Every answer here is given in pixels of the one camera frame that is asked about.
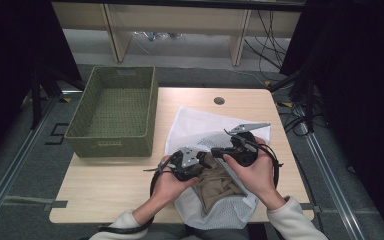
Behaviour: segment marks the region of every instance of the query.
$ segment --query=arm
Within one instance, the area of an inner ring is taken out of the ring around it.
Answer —
[[[285,239],[327,239],[302,213],[301,206],[292,197],[285,200],[273,182],[273,163],[263,151],[258,151],[257,160],[249,167],[242,167],[229,155],[223,156],[236,172],[245,187],[254,193],[267,207],[267,216]]]
[[[165,156],[161,161],[167,161],[169,156]],[[127,210],[121,214],[117,220],[110,225],[112,228],[135,228],[148,222],[161,209],[174,202],[180,194],[188,187],[191,187],[198,181],[198,178],[192,178],[186,182],[180,182],[174,177],[171,169],[164,168],[163,173],[158,177],[155,183],[152,196],[135,210]],[[116,240],[116,239],[139,239],[145,236],[147,229],[134,234],[115,234],[108,232],[99,232],[90,238],[91,240]]]

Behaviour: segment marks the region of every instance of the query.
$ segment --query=green woven basket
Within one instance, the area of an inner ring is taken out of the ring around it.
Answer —
[[[154,67],[94,67],[65,134],[79,157],[152,155]]]

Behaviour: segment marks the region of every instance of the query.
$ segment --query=hand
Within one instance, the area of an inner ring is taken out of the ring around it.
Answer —
[[[258,144],[265,144],[264,140],[255,137]],[[245,187],[254,193],[268,209],[277,209],[285,204],[273,181],[273,163],[271,158],[262,150],[258,150],[258,157],[248,167],[242,167],[236,160],[225,154],[223,159],[235,171]]]
[[[161,161],[165,162],[169,158],[170,156],[165,156]],[[169,167],[165,167],[155,183],[152,197],[160,199],[160,201],[166,202],[166,204],[172,203],[186,188],[193,186],[197,182],[197,177],[181,182],[177,180]]]

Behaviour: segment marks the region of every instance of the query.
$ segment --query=brown cloth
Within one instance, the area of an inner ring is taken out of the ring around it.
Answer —
[[[243,195],[245,193],[233,181],[226,169],[219,164],[210,153],[204,159],[211,169],[205,168],[199,175],[199,181],[195,185],[195,190],[201,199],[204,213],[210,212],[211,207],[219,199],[231,195]]]

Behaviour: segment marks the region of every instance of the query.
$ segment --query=white sleeve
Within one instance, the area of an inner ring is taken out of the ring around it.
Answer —
[[[136,228],[140,225],[136,222],[136,219],[132,215],[133,210],[129,209],[122,213],[114,223],[109,225],[113,228]],[[116,234],[109,232],[99,232],[93,235],[90,240],[134,240],[142,238],[146,235],[148,229],[133,234]]]
[[[289,197],[281,208],[267,211],[267,217],[285,239],[327,239],[303,214],[301,205],[293,197]]]

